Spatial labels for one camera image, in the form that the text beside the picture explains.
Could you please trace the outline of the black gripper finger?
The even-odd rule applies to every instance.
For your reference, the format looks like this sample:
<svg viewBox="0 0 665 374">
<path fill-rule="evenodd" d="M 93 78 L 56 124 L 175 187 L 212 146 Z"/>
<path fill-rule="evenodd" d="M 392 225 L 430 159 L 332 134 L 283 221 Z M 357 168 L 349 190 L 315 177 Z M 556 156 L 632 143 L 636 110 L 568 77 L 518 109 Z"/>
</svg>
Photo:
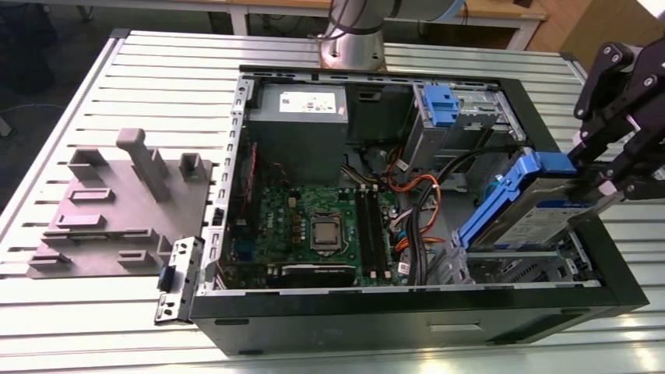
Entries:
<svg viewBox="0 0 665 374">
<path fill-rule="evenodd" d="M 662 166 L 664 128 L 642 128 L 610 161 L 594 163 L 589 200 L 600 202 L 618 195 L 632 200 L 662 198 L 664 182 L 653 177 Z"/>
<path fill-rule="evenodd" d="M 582 126 L 568 153 L 572 162 L 588 166 L 626 135 L 642 128 L 664 128 L 664 77 L 632 82 L 634 60 L 644 48 L 605 43 L 573 110 Z"/>
</svg>

